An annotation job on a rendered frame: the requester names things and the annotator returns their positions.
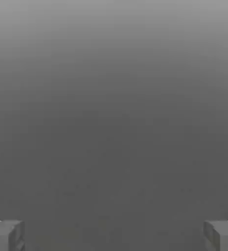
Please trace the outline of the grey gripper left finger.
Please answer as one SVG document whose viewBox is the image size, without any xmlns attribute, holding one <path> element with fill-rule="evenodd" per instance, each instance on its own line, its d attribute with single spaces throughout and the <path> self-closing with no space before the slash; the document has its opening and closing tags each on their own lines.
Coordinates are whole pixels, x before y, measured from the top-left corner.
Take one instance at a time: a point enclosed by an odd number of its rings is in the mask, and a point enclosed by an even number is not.
<svg viewBox="0 0 228 251">
<path fill-rule="evenodd" d="M 25 251 L 25 223 L 0 220 L 0 251 Z"/>
</svg>

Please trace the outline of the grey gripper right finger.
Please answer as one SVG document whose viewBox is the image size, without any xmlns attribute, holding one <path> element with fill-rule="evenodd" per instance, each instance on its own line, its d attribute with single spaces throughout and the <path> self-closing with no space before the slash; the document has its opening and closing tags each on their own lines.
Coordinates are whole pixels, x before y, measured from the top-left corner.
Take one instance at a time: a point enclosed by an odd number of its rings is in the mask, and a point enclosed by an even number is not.
<svg viewBox="0 0 228 251">
<path fill-rule="evenodd" d="M 204 221 L 206 251 L 228 251 L 228 220 Z"/>
</svg>

